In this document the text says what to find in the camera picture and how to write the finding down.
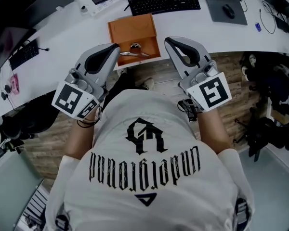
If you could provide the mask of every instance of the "mouse pad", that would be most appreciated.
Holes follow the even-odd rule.
[[[240,0],[206,0],[212,21],[246,25],[247,21]],[[234,19],[228,17],[223,6],[228,4],[235,12]]]

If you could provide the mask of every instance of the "wooden box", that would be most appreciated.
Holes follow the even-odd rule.
[[[109,34],[112,43],[120,46],[121,52],[130,51],[132,43],[141,45],[141,52],[150,55],[150,58],[160,57],[156,30],[151,14],[132,16],[108,22]],[[143,61],[146,58],[134,56],[120,56],[118,65]]]

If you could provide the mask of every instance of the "floor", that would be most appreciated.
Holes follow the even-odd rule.
[[[239,65],[241,56],[242,52],[211,54],[211,57],[217,62],[218,69],[225,73],[232,94],[232,100],[219,107],[220,115],[231,139],[240,137],[244,132],[244,128],[236,124],[234,120],[237,118],[242,122],[248,122],[249,109],[255,106],[259,100],[259,94],[249,90],[250,83],[244,79],[241,73]],[[155,81],[154,91],[165,94],[174,103],[186,99],[183,91],[178,87],[180,77],[170,60],[143,64],[129,70],[133,72],[136,83],[152,77]],[[116,72],[109,76],[106,82],[108,90],[117,79]],[[72,121],[73,119],[65,114],[59,113],[50,129],[38,134],[34,139],[25,141],[25,149],[37,170],[45,178],[48,189],[52,187],[56,178],[64,154],[63,146],[68,138]],[[198,123],[191,123],[191,127],[196,137],[200,139]],[[239,145],[235,144],[235,148],[238,149],[244,145],[245,142]]]

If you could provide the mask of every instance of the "computer mouse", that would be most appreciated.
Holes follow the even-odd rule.
[[[235,12],[233,11],[233,9],[228,4],[225,4],[223,6],[223,11],[231,19],[234,19],[235,16],[236,16]]]

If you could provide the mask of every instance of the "keyboard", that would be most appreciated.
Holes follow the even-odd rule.
[[[133,16],[181,10],[200,10],[198,0],[129,0]]]
[[[32,57],[39,54],[38,41],[35,39],[25,45],[23,48],[18,50],[13,56],[10,57],[10,66],[14,70],[19,67],[21,64],[25,63]]]

